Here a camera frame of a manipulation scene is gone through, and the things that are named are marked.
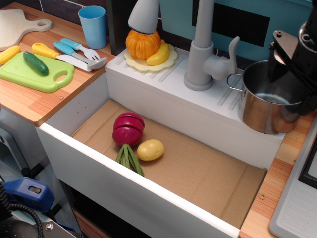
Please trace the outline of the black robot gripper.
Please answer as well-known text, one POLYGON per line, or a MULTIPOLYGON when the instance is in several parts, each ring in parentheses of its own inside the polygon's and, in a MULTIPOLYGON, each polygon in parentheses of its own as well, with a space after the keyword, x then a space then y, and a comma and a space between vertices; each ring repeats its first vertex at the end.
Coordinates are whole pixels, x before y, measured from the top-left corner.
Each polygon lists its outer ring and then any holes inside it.
POLYGON ((267 76, 271 83, 290 71, 306 88, 298 90, 297 114, 306 116, 317 109, 317 11, 295 37, 282 30, 273 32, 267 76))

